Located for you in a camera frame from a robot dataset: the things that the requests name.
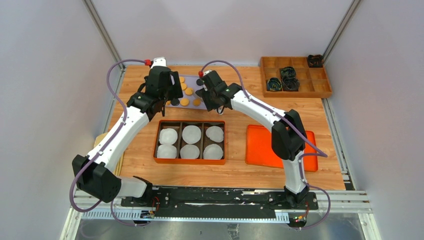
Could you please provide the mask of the black sandwich cookie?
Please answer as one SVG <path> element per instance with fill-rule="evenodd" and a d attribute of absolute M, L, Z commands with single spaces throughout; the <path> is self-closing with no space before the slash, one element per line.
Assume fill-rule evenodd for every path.
<path fill-rule="evenodd" d="M 178 98 L 173 99 L 170 101 L 170 104 L 174 107 L 179 106 L 180 105 L 180 100 Z"/>
<path fill-rule="evenodd" d="M 196 84 L 198 85 L 198 86 L 203 86 L 204 85 L 204 82 L 203 82 L 203 80 L 202 79 L 197 79 L 196 80 Z"/>

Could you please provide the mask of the lavender cookie tray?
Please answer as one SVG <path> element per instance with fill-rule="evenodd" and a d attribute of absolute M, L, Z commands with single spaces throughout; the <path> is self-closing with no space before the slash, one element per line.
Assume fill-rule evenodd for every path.
<path fill-rule="evenodd" d="M 168 101 L 165 106 L 168 108 L 206 110 L 207 108 L 202 98 L 196 94 L 196 91 L 203 88 L 197 84 L 198 78 L 196 75 L 181 75 L 179 79 L 183 97 L 179 98 L 178 101 L 174 101 L 174 103 Z"/>

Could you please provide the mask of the round yellow biscuit boxed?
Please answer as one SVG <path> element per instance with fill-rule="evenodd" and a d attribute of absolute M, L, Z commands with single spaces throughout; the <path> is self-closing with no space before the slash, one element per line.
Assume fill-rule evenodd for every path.
<path fill-rule="evenodd" d="M 194 89 L 191 87 L 188 87 L 184 92 L 187 96 L 192 96 L 194 94 Z"/>

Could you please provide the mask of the round yellow biscuit cup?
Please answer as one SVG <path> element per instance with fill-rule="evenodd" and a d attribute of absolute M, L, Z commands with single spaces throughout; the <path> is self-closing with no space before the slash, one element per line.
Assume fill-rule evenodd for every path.
<path fill-rule="evenodd" d="M 190 100 L 188 98 L 182 98 L 180 100 L 180 105 L 183 107 L 187 107 L 190 104 Z"/>

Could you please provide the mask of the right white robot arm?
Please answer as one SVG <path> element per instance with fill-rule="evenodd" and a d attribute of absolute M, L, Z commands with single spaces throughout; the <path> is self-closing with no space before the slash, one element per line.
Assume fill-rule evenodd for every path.
<path fill-rule="evenodd" d="M 215 70 L 198 73 L 202 89 L 197 91 L 208 111 L 219 107 L 245 114 L 264 126 L 271 134 L 271 148 L 285 171 L 285 201 L 298 209 L 306 201 L 310 188 L 303 169 L 302 154 L 306 147 L 306 132 L 297 111 L 283 111 L 259 100 L 237 83 L 228 85 Z"/>

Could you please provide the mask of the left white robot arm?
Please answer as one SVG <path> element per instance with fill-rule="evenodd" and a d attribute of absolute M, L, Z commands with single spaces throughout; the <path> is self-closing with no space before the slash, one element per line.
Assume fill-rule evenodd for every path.
<path fill-rule="evenodd" d="M 156 114 L 165 114 L 166 102 L 182 98 L 183 93 L 178 72 L 167 66 L 164 57 L 142 60 L 141 63 L 149 67 L 148 75 L 127 103 L 116 98 L 123 107 L 119 120 L 91 151 L 86 155 L 76 155 L 72 160 L 75 175 L 69 193 L 72 204 L 75 188 L 104 203 L 133 197 L 140 206 L 146 207 L 153 201 L 147 180 L 118 177 L 113 172 L 135 136 Z"/>

